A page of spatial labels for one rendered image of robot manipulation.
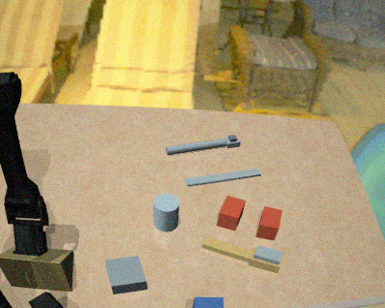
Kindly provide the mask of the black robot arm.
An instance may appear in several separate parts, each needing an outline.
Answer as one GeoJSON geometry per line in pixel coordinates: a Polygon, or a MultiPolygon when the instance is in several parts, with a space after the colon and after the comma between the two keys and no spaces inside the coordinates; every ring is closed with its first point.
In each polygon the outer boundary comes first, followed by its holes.
{"type": "Polygon", "coordinates": [[[27,176],[19,145],[15,113],[21,87],[21,79],[15,72],[0,73],[0,165],[8,188],[4,206],[8,224],[14,224],[13,254],[41,256],[47,252],[43,227],[48,226],[48,215],[44,197],[27,176]]]}

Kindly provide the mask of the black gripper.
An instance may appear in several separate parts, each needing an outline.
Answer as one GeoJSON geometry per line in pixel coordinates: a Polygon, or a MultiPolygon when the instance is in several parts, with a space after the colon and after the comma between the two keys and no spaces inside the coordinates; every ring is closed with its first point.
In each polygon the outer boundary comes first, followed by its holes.
{"type": "MultiPolygon", "coordinates": [[[[56,298],[48,292],[42,293],[39,296],[29,301],[32,308],[63,308],[56,298]]],[[[0,291],[0,308],[12,307],[7,298],[0,291]]]]}

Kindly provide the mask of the light grey flat bar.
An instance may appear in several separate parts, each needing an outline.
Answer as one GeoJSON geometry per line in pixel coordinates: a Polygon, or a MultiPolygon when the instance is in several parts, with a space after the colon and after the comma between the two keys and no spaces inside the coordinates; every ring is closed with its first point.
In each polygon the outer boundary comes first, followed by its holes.
{"type": "Polygon", "coordinates": [[[185,178],[187,187],[200,186],[207,184],[219,183],[227,180],[242,179],[249,177],[261,176],[258,168],[255,169],[243,169],[242,171],[234,171],[221,174],[205,175],[198,177],[185,178]]]}

